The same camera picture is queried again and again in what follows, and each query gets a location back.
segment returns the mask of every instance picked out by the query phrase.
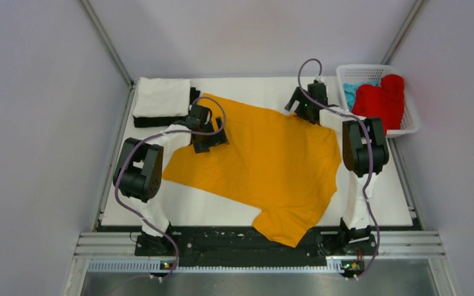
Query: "metal frame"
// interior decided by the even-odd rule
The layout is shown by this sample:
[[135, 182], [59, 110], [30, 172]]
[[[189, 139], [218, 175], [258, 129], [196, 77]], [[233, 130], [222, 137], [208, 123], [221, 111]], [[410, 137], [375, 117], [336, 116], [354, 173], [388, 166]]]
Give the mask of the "metal frame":
[[102, 45], [104, 46], [104, 49], [106, 50], [106, 53], [108, 53], [108, 56], [110, 57], [110, 59], [112, 59], [112, 62], [117, 68], [117, 71], [119, 72], [119, 74], [121, 74], [124, 82], [126, 82], [128, 87], [131, 87], [133, 84], [133, 80], [130, 78], [128, 70], [126, 70], [126, 67], [121, 61], [119, 54], [115, 50], [112, 41], [110, 40], [108, 34], [106, 33], [106, 30], [102, 26], [99, 17], [97, 17], [97, 15], [95, 14], [95, 11], [91, 6], [90, 2], [88, 0], [79, 0], [79, 3], [81, 4], [81, 8], [88, 17], [88, 20], [91, 22], [92, 27], [95, 29], [99, 40], [101, 41]]
[[[108, 37], [104, 27], [101, 25], [97, 15], [95, 14], [91, 4], [88, 0], [79, 0], [83, 11], [89, 18], [92, 26], [96, 30], [101, 43], [104, 45], [108, 55], [117, 67], [123, 80], [130, 88], [130, 94], [127, 98], [127, 104], [123, 113], [122, 121], [119, 124], [117, 131], [117, 140], [115, 142], [114, 151], [110, 158], [110, 169], [115, 163], [122, 141], [123, 131], [127, 122], [127, 116], [130, 111], [131, 102], [133, 100], [134, 85], [124, 64], [122, 63], [117, 51], [115, 50], [111, 40]], [[409, 28], [416, 20], [418, 13], [424, 7], [427, 0], [416, 0], [413, 4], [408, 16], [404, 20], [399, 32], [394, 41], [389, 47], [386, 55], [382, 60], [382, 64], [388, 64], [394, 57], [396, 50], [407, 35]], [[401, 185], [404, 190], [407, 202], [410, 208], [412, 218], [420, 219], [415, 211], [420, 214], [420, 209], [414, 201], [412, 187], [405, 171], [405, 162], [402, 154], [399, 152], [398, 144], [395, 140], [389, 140], [389, 147], [394, 155], [397, 166], [397, 172], [401, 180]], [[105, 178], [105, 184], [101, 192], [101, 206], [99, 208], [98, 218], [106, 205], [107, 194], [111, 177]], [[140, 272], [160, 271], [156, 266], [162, 260], [171, 260], [170, 257], [135, 257], [135, 242], [130, 237], [129, 232], [86, 232], [82, 233], [75, 249], [72, 265], [70, 267], [67, 285], [64, 290], [64, 295], [74, 296], [80, 295], [83, 285], [85, 283], [85, 276], [88, 268], [90, 271], [101, 272], [101, 268], [105, 271], [119, 271], [126, 272], [126, 270], [134, 266], [141, 269]], [[355, 257], [349, 256], [329, 256], [326, 258], [330, 262], [329, 266], [323, 268], [296, 268], [296, 269], [270, 269], [264, 272], [310, 272], [310, 273], [329, 273], [340, 272], [336, 269], [338, 262], [341, 260], [355, 260]], [[381, 233], [380, 254], [377, 260], [411, 260], [411, 259], [426, 259], [428, 260], [433, 275], [433, 280], [440, 296], [446, 295], [460, 295], [459, 288], [455, 284], [454, 277], [446, 260], [446, 254], [436, 231], [383, 231]], [[130, 263], [145, 263], [146, 265], [130, 265]], [[217, 269], [217, 268], [181, 268], [178, 272], [236, 272], [235, 269]], [[261, 269], [242, 269], [241, 272], [263, 272]]]

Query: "white work surface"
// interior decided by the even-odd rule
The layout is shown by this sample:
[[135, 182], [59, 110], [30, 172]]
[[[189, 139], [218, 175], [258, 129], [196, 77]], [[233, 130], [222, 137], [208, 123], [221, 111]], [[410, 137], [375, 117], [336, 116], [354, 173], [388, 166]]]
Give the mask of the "white work surface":
[[[312, 77], [303, 78], [303, 86], [312, 80]], [[328, 102], [339, 104], [336, 77], [325, 77], [325, 83], [328, 88]], [[295, 77], [201, 78], [192, 79], [191, 85], [203, 93], [286, 113], [284, 106], [297, 85], [297, 79]], [[123, 142], [126, 138], [142, 139], [163, 129], [135, 128], [131, 116], [132, 110], [133, 105], [123, 135]], [[341, 147], [342, 139], [338, 138], [338, 142]], [[337, 171], [336, 184], [338, 190], [317, 224], [319, 226], [338, 226], [346, 208], [349, 172], [342, 162]], [[158, 195], [162, 209], [175, 226], [251, 226], [255, 217], [260, 213], [256, 207], [166, 180], [162, 180], [160, 191], [164, 193]], [[119, 196], [125, 203], [130, 203], [120, 193]], [[412, 225], [408, 204], [391, 152], [388, 164], [384, 166], [376, 181], [371, 205], [380, 226]], [[101, 224], [103, 226], [141, 225], [141, 220], [138, 217], [122, 208], [115, 201], [113, 185], [110, 187]]]

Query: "cable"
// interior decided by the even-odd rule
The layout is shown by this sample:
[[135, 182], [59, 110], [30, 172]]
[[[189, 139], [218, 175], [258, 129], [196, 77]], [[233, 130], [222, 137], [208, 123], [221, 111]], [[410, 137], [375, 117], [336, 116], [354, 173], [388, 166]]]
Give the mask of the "cable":
[[[190, 131], [190, 130], [187, 130], [187, 129], [175, 129], [175, 130], [172, 130], [172, 131], [167, 131], [166, 134], [189, 133], [189, 134], [197, 134], [197, 135], [201, 135], [201, 136], [213, 136], [213, 135], [217, 134], [218, 132], [220, 132], [222, 129], [224, 129], [224, 126], [226, 125], [226, 112], [224, 111], [223, 107], [216, 100], [212, 99], [211, 97], [204, 97], [204, 96], [198, 97], [197, 99], [195, 99], [195, 101], [193, 101], [192, 105], [197, 104], [197, 102], [199, 102], [199, 100], [201, 100], [201, 99], [208, 99], [208, 100], [214, 102], [220, 108], [220, 110], [222, 112], [222, 117], [223, 117], [221, 127], [217, 131], [212, 131], [212, 132], [209, 132], [209, 133], [205, 133], [205, 132], [201, 132], [201, 131]], [[137, 149], [139, 149], [139, 147], [141, 147], [145, 142], [153, 140], [153, 139], [157, 139], [161, 136], [163, 136], [162, 133], [154, 134], [152, 136], [146, 137], [146, 138], [140, 140], [135, 145], [135, 147], [130, 151], [130, 153], [128, 154], [128, 157], [124, 161], [123, 166], [121, 167], [121, 170], [119, 171], [119, 175], [117, 176], [117, 182], [115, 182], [114, 195], [115, 195], [115, 200], [117, 201], [117, 203], [119, 205], [121, 205], [123, 208], [125, 208], [128, 211], [130, 211], [130, 212], [134, 213], [135, 215], [137, 215], [139, 218], [141, 218], [144, 221], [144, 223], [146, 223], [146, 225], [148, 225], [148, 227], [150, 227], [151, 229], [157, 231], [159, 234], [163, 235], [168, 241], [170, 241], [172, 243], [173, 248], [175, 249], [175, 255], [173, 257], [173, 265], [172, 265], [172, 268], [170, 268], [170, 272], [166, 276], [162, 277], [162, 280], [164, 280], [164, 279], [169, 278], [172, 275], [173, 271], [175, 271], [175, 269], [177, 268], [177, 263], [178, 263], [178, 258], [179, 258], [179, 248], [177, 247], [177, 244], [175, 243], [175, 241], [168, 234], [166, 234], [165, 232], [163, 232], [160, 229], [158, 229], [157, 227], [155, 227], [139, 211], [137, 211], [134, 208], [132, 208], [131, 206], [125, 204], [119, 198], [119, 185], [120, 185], [121, 179], [124, 175], [124, 172], [125, 172], [126, 168], [128, 167], [128, 164], [131, 162], [131, 158], [133, 157], [133, 154], [135, 154]]]
[[[345, 114], [345, 113], [333, 110], [333, 109], [329, 108], [328, 106], [324, 106], [323, 104], [317, 102], [312, 97], [310, 97], [310, 95], [308, 95], [308, 92], [306, 90], [304, 90], [304, 88], [302, 88], [302, 84], [301, 84], [302, 69], [304, 69], [304, 66], [306, 66], [306, 64], [308, 64], [309, 62], [317, 62], [318, 65], [319, 65], [318, 75], [320, 76], [321, 73], [322, 73], [322, 64], [318, 59], [313, 58], [313, 59], [309, 59], [309, 60], [305, 61], [304, 63], [302, 63], [301, 68], [299, 69], [299, 74], [297, 75], [297, 82], [299, 83], [299, 88], [301, 89], [303, 95], [308, 100], [310, 100], [312, 103], [314, 103], [315, 105], [317, 105], [317, 106], [319, 106], [319, 107], [321, 107], [321, 108], [323, 108], [327, 111], [330, 111], [334, 114], [337, 114], [337, 115], [345, 117], [345, 118], [351, 118], [351, 119], [355, 120], [356, 122], [358, 122], [359, 125], [360, 125], [360, 128], [362, 129], [362, 132], [364, 134], [364, 138], [366, 139], [366, 141], [368, 143], [370, 143], [370, 141], [369, 141], [370, 135], [368, 134], [368, 129], [366, 129], [366, 125], [364, 125], [364, 122], [362, 122], [362, 120], [359, 117], [357, 117], [353, 114]], [[373, 215], [372, 206], [370, 205], [370, 199], [368, 198], [368, 195], [366, 194], [366, 189], [370, 185], [370, 181], [372, 180], [372, 174], [373, 174], [372, 145], [369, 144], [369, 145], [367, 145], [367, 147], [368, 147], [368, 178], [366, 179], [366, 183], [362, 187], [362, 195], [364, 196], [364, 200], [366, 202], [366, 207], [368, 209], [368, 214], [370, 215], [370, 218], [372, 219], [373, 224], [375, 225], [375, 231], [376, 231], [376, 235], [377, 235], [377, 245], [375, 247], [375, 252], [373, 253], [372, 259], [370, 259], [370, 261], [368, 262], [368, 265], [366, 266], [364, 271], [360, 275], [357, 276], [357, 280], [361, 279], [362, 276], [364, 276], [364, 274], [366, 274], [368, 272], [368, 270], [370, 270], [370, 268], [372, 267], [373, 262], [375, 261], [375, 257], [377, 256], [377, 254], [379, 252], [379, 245], [380, 245], [380, 241], [381, 241], [381, 231], [380, 231], [380, 228], [379, 228], [379, 224], [377, 223], [377, 220], [375, 219], [375, 216]]]
[[131, 240], [132, 242], [134, 242], [134, 243], [137, 244], [137, 241], [135, 241], [135, 240], [133, 240], [133, 239], [131, 238], [131, 234], [132, 234], [132, 232], [130, 232], [130, 240]]
[[214, 114], [212, 113], [212, 109], [208, 109], [208, 121], [207, 122], [209, 122], [212, 119], [213, 116], [214, 116]]

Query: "folded white towel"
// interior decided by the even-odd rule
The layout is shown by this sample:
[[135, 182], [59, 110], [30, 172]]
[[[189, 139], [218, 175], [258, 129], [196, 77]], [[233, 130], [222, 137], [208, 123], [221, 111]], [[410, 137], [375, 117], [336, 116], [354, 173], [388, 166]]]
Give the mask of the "folded white towel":
[[189, 79], [141, 77], [135, 89], [134, 117], [178, 117], [188, 114]]

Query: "yellow shirt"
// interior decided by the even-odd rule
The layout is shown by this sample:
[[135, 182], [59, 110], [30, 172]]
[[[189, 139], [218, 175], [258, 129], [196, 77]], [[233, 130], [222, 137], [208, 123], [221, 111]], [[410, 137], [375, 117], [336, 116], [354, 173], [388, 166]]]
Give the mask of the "yellow shirt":
[[[335, 132], [297, 116], [207, 95], [227, 114], [228, 145], [196, 154], [177, 150], [163, 178], [260, 208], [253, 222], [271, 241], [295, 247], [321, 219], [337, 190]], [[200, 100], [215, 117], [219, 108]]]

